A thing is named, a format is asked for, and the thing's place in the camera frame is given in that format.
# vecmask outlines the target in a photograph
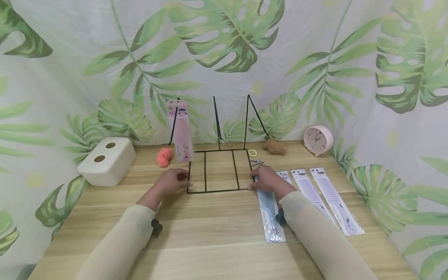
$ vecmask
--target fabric backdrop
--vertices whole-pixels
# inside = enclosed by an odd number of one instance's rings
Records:
[[[180,97],[216,142],[215,96],[240,142],[250,94],[275,139],[327,126],[412,270],[448,279],[447,44],[446,0],[0,0],[0,278],[28,277],[102,138],[167,143]]]

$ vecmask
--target yellow hair tie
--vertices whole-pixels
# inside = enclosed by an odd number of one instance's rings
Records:
[[[250,155],[251,157],[256,157],[256,156],[258,155],[258,153],[257,153],[256,150],[249,150],[249,155]]]

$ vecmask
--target arm sleeve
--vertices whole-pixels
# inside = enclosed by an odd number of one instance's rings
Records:
[[[151,236],[154,217],[148,207],[128,207],[84,262],[76,280],[124,280]]]
[[[326,280],[377,280],[345,235],[302,193],[291,192],[279,202],[288,225]]]

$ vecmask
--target alarm clock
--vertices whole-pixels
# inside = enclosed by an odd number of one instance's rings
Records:
[[[316,156],[325,153],[333,146],[333,135],[322,125],[311,126],[303,135],[305,147]]]

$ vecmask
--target black wire stand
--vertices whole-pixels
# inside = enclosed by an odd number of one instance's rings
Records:
[[[237,172],[237,165],[235,163],[235,154],[234,151],[246,151],[247,154],[247,161],[249,163],[249,167],[250,170],[252,171],[252,165],[250,164],[250,156],[249,156],[249,151],[246,149],[246,140],[247,140],[247,121],[248,121],[248,115],[249,115],[249,102],[252,105],[252,108],[255,111],[255,114],[257,115],[258,120],[260,121],[261,127],[263,128],[264,133],[269,136],[269,134],[267,133],[263,122],[261,121],[260,115],[258,114],[257,109],[255,108],[254,102],[252,101],[252,98],[250,97],[250,95],[247,95],[247,102],[246,102],[246,125],[245,125],[245,131],[244,131],[244,144],[242,148],[238,148],[238,149],[221,149],[221,140],[222,140],[222,136],[221,136],[221,128],[220,128],[220,121],[219,121],[219,117],[218,117],[218,109],[216,108],[216,98],[213,96],[213,106],[215,108],[215,121],[216,121],[216,135],[217,135],[217,140],[218,140],[218,149],[217,150],[206,150],[206,151],[196,151],[196,153],[204,153],[204,191],[190,191],[190,188],[187,188],[187,193],[188,194],[208,194],[208,193],[221,193],[221,192],[229,192],[229,191],[236,191],[236,190],[247,190],[247,188],[242,188],[240,187],[240,182],[238,180],[238,172]],[[168,145],[171,145],[172,143],[172,138],[174,135],[174,128],[176,126],[176,117],[177,117],[177,107],[176,107],[176,114],[174,115],[174,121],[173,121],[173,125],[172,125],[172,131],[171,131],[171,138],[169,141]],[[232,159],[233,159],[233,167],[235,170],[235,177],[237,179],[237,188],[236,189],[228,189],[228,190],[208,190],[207,191],[207,153],[212,153],[212,152],[220,152],[220,151],[230,151],[232,152]],[[190,180],[190,170],[191,170],[191,162],[188,165],[188,180]]]

